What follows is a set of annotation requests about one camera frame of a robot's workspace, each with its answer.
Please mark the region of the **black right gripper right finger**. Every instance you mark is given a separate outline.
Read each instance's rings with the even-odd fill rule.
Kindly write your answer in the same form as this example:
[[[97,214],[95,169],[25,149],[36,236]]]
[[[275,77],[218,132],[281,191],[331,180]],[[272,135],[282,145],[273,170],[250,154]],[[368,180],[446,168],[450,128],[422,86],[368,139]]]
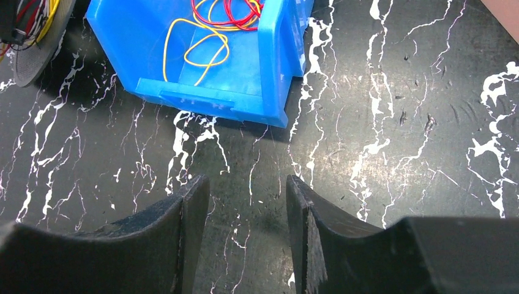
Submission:
[[[518,219],[404,217],[387,229],[286,179],[297,293],[517,293]]]

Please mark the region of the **black cable spool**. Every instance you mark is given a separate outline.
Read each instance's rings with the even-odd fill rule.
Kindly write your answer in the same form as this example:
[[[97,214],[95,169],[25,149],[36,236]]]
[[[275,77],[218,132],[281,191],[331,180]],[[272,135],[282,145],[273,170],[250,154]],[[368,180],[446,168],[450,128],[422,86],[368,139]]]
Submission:
[[[35,82],[57,52],[75,1],[1,1],[1,59],[14,54],[19,87]]]

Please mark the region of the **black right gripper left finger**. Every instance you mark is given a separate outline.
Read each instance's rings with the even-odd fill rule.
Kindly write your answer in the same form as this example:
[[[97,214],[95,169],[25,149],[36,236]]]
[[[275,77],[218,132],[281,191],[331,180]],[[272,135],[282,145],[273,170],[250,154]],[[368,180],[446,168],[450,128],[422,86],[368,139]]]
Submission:
[[[1,227],[2,293],[192,293],[210,197],[194,177],[93,232]]]

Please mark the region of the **blue plastic bin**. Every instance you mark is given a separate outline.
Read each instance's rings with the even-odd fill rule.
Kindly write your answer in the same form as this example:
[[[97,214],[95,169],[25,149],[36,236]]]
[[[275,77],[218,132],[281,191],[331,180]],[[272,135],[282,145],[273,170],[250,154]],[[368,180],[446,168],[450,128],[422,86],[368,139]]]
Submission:
[[[153,103],[286,127],[291,80],[305,70],[312,1],[231,1],[251,30],[198,26],[192,1],[91,1],[86,13],[124,89]]]

